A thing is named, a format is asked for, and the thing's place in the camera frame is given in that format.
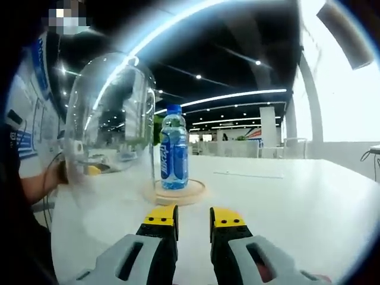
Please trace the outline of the person's left hand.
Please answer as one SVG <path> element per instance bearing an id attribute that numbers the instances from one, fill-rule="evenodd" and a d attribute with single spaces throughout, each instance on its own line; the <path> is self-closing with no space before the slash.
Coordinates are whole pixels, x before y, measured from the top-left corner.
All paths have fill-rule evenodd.
<path id="1" fill-rule="evenodd" d="M 64 185 L 69 184 L 68 171 L 67 171 L 65 160 L 60 161 L 56 166 L 56 179 L 57 179 L 57 184 L 64 184 Z"/>

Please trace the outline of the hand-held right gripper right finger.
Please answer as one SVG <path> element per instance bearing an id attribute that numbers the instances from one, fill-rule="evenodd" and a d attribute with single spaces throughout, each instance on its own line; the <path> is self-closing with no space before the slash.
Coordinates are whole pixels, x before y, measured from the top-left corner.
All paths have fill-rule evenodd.
<path id="1" fill-rule="evenodd" d="M 211 263 L 218 284 L 330 284 L 330 280 L 296 267 L 292 257 L 260 235 L 242 216 L 210 208 Z"/>

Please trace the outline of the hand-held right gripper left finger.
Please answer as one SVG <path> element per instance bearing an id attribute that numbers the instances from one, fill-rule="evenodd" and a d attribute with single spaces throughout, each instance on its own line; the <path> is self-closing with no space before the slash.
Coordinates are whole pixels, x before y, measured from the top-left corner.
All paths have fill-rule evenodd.
<path id="1" fill-rule="evenodd" d="M 96 258 L 71 284 L 173 284 L 178 260 L 178 206 L 154 208 L 135 234 L 127 234 Z"/>

